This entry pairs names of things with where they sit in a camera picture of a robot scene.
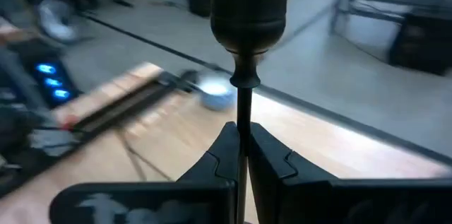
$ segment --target light wood surface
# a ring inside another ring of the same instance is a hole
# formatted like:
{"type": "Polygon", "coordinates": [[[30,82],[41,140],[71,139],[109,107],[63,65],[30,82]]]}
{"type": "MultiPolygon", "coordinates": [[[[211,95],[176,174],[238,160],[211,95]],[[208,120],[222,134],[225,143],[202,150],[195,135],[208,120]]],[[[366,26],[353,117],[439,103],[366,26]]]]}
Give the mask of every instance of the light wood surface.
{"type": "MultiPolygon", "coordinates": [[[[57,119],[85,117],[161,71],[152,64],[125,73],[55,110],[57,119]]],[[[428,178],[451,174],[441,163],[395,148],[310,114],[254,95],[252,119],[299,154],[343,178],[428,178]]],[[[214,112],[197,94],[174,93],[139,115],[119,134],[107,131],[80,152],[0,201],[0,223],[48,223],[47,207],[58,191],[79,182],[165,181],[184,174],[209,148],[235,109],[214,112]],[[127,151],[121,140],[131,147],[127,151]],[[133,168],[138,166],[141,175],[133,168]]],[[[257,223],[249,186],[246,220],[257,223]]]]}

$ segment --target gray floor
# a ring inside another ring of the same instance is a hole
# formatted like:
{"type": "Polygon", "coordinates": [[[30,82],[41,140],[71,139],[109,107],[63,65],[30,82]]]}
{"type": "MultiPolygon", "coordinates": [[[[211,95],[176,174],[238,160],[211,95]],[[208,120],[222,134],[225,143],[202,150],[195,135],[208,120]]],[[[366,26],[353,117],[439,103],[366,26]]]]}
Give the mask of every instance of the gray floor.
{"type": "MultiPolygon", "coordinates": [[[[287,29],[259,66],[263,84],[394,136],[452,156],[449,77],[394,68],[381,61],[396,33],[392,23],[351,17],[341,35],[328,35],[333,0],[289,0],[287,29]]],[[[119,28],[192,57],[233,70],[206,19],[184,9],[133,0],[134,9],[103,6],[97,15],[119,28]]],[[[90,89],[132,66],[151,61],[178,73],[199,65],[89,23],[94,40],[69,48],[66,61],[90,89]],[[81,70],[92,73],[81,73],[81,70]]]]}

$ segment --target table leg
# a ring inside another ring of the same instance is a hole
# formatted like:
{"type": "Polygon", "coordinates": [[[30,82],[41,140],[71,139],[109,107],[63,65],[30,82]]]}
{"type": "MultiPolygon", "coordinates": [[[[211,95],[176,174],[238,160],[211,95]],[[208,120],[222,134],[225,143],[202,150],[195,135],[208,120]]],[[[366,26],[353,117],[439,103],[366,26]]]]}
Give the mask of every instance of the table leg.
{"type": "Polygon", "coordinates": [[[340,2],[342,0],[334,0],[333,4],[333,15],[331,16],[330,20],[330,34],[333,34],[335,32],[336,24],[338,22],[339,14],[340,12],[340,2]]]}

